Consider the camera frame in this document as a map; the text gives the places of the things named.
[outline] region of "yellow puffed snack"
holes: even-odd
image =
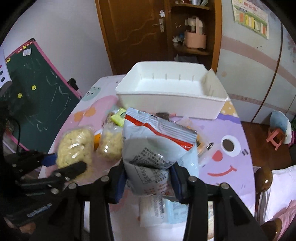
[[[63,136],[57,151],[56,164],[58,168],[67,167],[73,163],[84,161],[87,168],[92,163],[94,150],[94,134],[88,127],[74,129]]]
[[[102,132],[97,153],[110,161],[121,159],[122,128],[107,124]]]

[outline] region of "pink tablecloth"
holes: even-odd
[[[104,77],[94,84],[66,120],[52,144],[50,152],[55,151],[62,133],[75,126],[89,124],[97,132],[101,130],[107,114],[118,104],[115,88],[123,77],[124,75]],[[212,159],[200,169],[199,178],[205,183],[214,185],[219,185],[221,182],[229,183],[250,212],[254,214],[255,182],[252,160],[243,128],[231,101],[225,103],[216,120],[193,119],[192,121],[202,129],[211,142],[218,144],[218,150]],[[224,139],[232,141],[232,151],[227,151],[224,148]],[[111,167],[111,164],[103,160],[95,158],[94,162],[96,163],[95,179],[104,175],[104,171]],[[125,190],[118,205],[110,205],[110,215],[116,241],[179,241],[183,239],[185,224],[173,228],[166,226],[140,227],[138,221],[139,198],[129,190]]]

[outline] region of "black robotic claw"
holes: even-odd
[[[127,179],[123,161],[93,184],[77,187],[71,183],[62,190],[64,182],[85,169],[85,163],[79,162],[56,170],[45,179],[26,182],[18,179],[17,195],[0,194],[2,215],[16,226],[34,221],[36,230],[30,240],[81,240],[84,202],[90,201],[90,240],[113,241],[109,203],[117,204],[122,198]],[[208,201],[213,201],[214,207],[214,240],[267,240],[227,183],[205,184],[177,163],[170,168],[170,178],[178,201],[189,204],[184,241],[207,240]]]

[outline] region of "pink stool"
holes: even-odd
[[[280,135],[280,142],[276,143],[274,138],[277,135]],[[267,142],[271,142],[276,148],[275,150],[277,150],[279,148],[279,146],[283,143],[285,139],[285,134],[283,133],[283,131],[280,128],[276,128],[273,132],[270,132],[270,128],[268,129],[268,137],[266,139]]]

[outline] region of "plastic bag of puffed snacks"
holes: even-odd
[[[176,161],[198,177],[196,136],[186,127],[128,108],[122,158],[132,192],[174,197],[168,169]]]

